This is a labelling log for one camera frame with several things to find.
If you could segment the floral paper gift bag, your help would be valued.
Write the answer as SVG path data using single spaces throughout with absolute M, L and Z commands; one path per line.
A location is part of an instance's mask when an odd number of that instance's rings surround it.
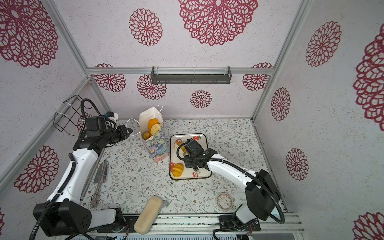
M 169 157 L 170 153 L 167 147 L 167 141 L 165 139 L 165 130 L 159 130 L 154 136 L 151 136 L 147 141 L 144 141 L 142 135 L 148 130 L 148 122 L 150 119 L 158 119 L 159 123 L 164 126 L 164 119 L 162 116 L 163 105 L 158 104 L 157 107 L 151 107 L 146 111 L 140 113 L 139 119 L 128 119 L 126 121 L 126 127 L 128 128 L 128 123 L 135 121 L 139 126 L 139 131 L 133 134 L 134 136 L 139 135 L 141 140 L 148 150 L 150 156 L 152 157 L 155 163 L 161 162 L 162 160 Z

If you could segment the long twisted orange bread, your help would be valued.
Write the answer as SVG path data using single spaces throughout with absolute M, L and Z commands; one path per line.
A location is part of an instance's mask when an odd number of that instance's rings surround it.
M 154 125 L 157 125 L 159 124 L 159 120 L 154 118 L 154 119 L 150 119 L 149 122 L 148 122 L 148 130 L 149 132 L 151 132 L 151 129 Z

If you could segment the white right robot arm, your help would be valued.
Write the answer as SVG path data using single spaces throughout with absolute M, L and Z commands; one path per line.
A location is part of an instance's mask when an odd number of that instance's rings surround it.
M 235 225 L 248 224 L 254 219 L 266 221 L 272 218 L 279 224 L 285 223 L 285 215 L 280 205 L 281 193 L 271 175 L 265 171 L 251 171 L 242 168 L 218 154 L 215 150 L 198 151 L 191 156 L 177 157 L 187 168 L 204 168 L 217 173 L 244 190 L 246 203 L 242 204 L 233 216 Z

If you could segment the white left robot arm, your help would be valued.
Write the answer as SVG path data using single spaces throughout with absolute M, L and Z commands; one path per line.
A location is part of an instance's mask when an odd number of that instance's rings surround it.
M 98 228 L 120 231 L 125 227 L 120 208 L 91 211 L 81 206 L 81 198 L 101 151 L 126 140 L 132 132 L 119 125 L 104 133 L 88 130 L 86 136 L 77 139 L 60 183 L 47 201 L 37 204 L 33 210 L 37 222 L 30 234 L 31 240 L 36 238 L 39 229 L 48 237 L 75 237 Z

